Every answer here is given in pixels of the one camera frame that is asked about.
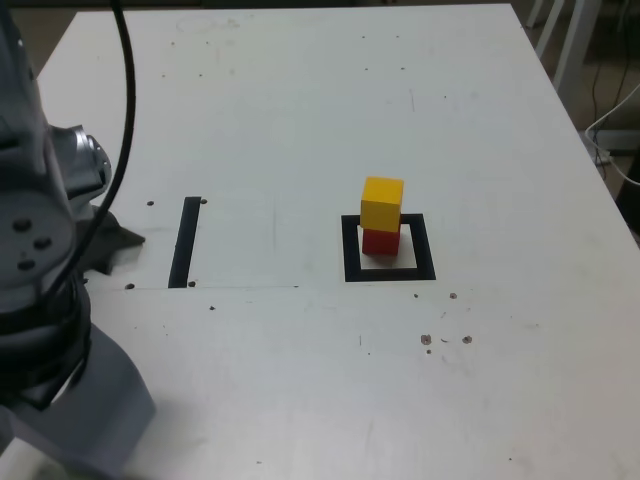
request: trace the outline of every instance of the white cable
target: white cable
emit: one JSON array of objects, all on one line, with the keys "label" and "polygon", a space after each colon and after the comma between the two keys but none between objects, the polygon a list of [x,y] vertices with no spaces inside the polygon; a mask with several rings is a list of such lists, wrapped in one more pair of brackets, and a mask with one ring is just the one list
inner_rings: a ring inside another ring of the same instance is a hole
[{"label": "white cable", "polygon": [[[589,141],[589,143],[591,143],[591,145],[593,145],[598,151],[600,152],[605,152],[607,155],[609,155],[609,152],[606,151],[604,148],[599,147],[598,145],[596,145],[596,143],[591,139],[591,137],[589,136],[589,134],[591,133],[591,129],[593,127],[595,127],[596,125],[598,125],[600,122],[602,122],[605,118],[607,118],[609,115],[611,115],[613,112],[615,112],[617,109],[619,109],[622,104],[624,102],[626,102],[627,100],[629,100],[629,98],[631,98],[631,95],[633,95],[634,93],[636,93],[636,90],[638,90],[640,88],[640,83],[638,85],[636,85],[636,88],[634,88],[633,90],[631,90],[631,93],[629,95],[627,95],[626,97],[624,97],[624,100],[622,100],[618,105],[616,105],[615,107],[613,107],[611,110],[609,110],[609,112],[605,113],[603,116],[601,116],[598,120],[596,120],[595,122],[593,122],[589,128],[587,128],[584,131],[584,137]],[[613,157],[610,157],[609,161],[611,162],[611,165],[613,165],[613,168],[615,168],[618,173],[620,174],[620,176],[622,178],[624,178],[627,182],[632,183],[633,185],[636,185],[638,187],[640,187],[640,182],[636,182],[635,180],[631,180],[629,177],[627,177],[624,173],[622,173],[622,170],[620,170],[620,167],[618,167],[618,165],[616,165],[615,160],[613,159]]]}]

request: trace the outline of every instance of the table surface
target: table surface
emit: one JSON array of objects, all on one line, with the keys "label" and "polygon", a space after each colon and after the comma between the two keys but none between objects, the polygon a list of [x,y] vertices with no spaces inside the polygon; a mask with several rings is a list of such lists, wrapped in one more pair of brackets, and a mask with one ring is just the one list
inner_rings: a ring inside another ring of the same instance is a hole
[{"label": "table surface", "polygon": [[[147,241],[88,288],[158,406],[128,474],[640,475],[640,255],[510,6],[126,18],[113,211]],[[115,161],[112,16],[78,14],[39,81]],[[344,282],[369,175],[405,180],[437,280]],[[169,290],[185,196],[197,285]]]}]

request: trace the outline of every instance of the stacked cubes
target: stacked cubes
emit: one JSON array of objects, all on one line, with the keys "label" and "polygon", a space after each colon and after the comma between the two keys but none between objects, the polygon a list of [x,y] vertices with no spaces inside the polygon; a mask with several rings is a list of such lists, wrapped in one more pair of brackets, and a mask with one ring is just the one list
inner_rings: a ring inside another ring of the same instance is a hole
[{"label": "stacked cubes", "polygon": [[360,203],[365,255],[398,254],[403,187],[402,180],[367,177]]}]

